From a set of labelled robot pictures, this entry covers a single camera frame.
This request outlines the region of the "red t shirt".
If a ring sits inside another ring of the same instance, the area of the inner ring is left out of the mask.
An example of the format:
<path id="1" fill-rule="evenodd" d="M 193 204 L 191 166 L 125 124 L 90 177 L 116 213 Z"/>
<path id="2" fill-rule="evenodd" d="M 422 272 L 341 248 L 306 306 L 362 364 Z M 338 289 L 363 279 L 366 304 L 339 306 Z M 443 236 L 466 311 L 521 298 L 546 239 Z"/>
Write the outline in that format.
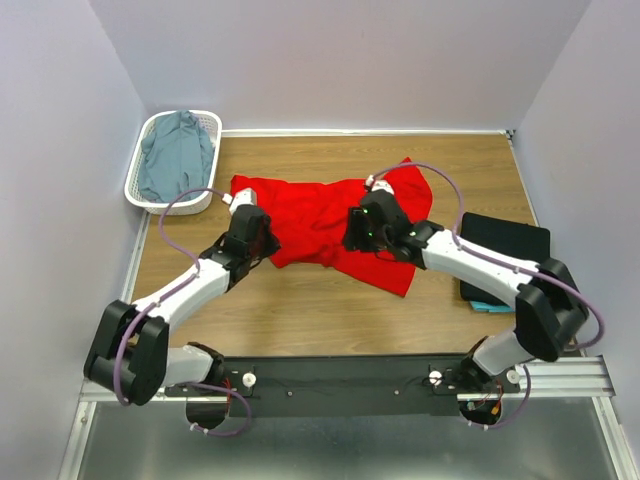
<path id="1" fill-rule="evenodd" d="M 270 257 L 274 266 L 318 264 L 404 297 L 414 278 L 414 266 L 395 262 L 388 254 L 376 257 L 347 251 L 342 245 L 348 209 L 364 195 L 363 183 L 362 179 L 292 183 L 235 175 L 231 192 L 254 190 L 258 205 L 271 217 L 272 231 L 281 245 Z"/>

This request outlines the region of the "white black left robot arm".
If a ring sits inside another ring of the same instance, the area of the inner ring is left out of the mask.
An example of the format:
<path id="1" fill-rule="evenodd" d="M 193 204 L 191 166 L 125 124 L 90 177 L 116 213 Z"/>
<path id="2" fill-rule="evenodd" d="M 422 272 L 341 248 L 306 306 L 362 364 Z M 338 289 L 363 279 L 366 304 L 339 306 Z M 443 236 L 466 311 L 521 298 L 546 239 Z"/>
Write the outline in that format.
<path id="1" fill-rule="evenodd" d="M 237 207 L 228 231 L 185 273 L 134 303 L 115 300 L 105 308 L 84 377 L 115 393 L 125 405 L 144 405 L 160 388 L 187 383 L 201 395 L 214 393 L 224 375 L 224 357 L 197 342 L 171 348 L 170 336 L 279 248 L 263 209 Z"/>

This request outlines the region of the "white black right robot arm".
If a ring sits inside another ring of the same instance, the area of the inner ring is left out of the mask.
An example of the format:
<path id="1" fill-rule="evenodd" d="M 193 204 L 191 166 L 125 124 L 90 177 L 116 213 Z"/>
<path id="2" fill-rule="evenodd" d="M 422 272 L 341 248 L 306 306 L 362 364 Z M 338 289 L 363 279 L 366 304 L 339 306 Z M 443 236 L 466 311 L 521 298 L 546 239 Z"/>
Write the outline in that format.
<path id="1" fill-rule="evenodd" d="M 385 190 L 372 190 L 349 208 L 343 245 L 349 251 L 387 252 L 399 263 L 447 273 L 514 310 L 511 329 L 481 339 L 454 368 L 454 384 L 466 390 L 485 390 L 517 364 L 556 361 L 589 317 L 562 262 L 516 259 L 462 240 L 429 220 L 413 223 Z"/>

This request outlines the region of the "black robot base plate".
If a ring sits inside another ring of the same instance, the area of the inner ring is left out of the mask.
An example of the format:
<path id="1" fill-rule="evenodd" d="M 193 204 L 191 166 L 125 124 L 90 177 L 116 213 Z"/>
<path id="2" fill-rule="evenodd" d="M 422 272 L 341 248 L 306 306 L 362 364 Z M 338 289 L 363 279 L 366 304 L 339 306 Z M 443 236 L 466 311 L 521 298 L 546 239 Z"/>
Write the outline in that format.
<path id="1" fill-rule="evenodd" d="M 225 377 L 255 418 L 429 414 L 456 416 L 465 397 L 518 393 L 502 373 L 460 376 L 462 354 L 228 357 Z"/>

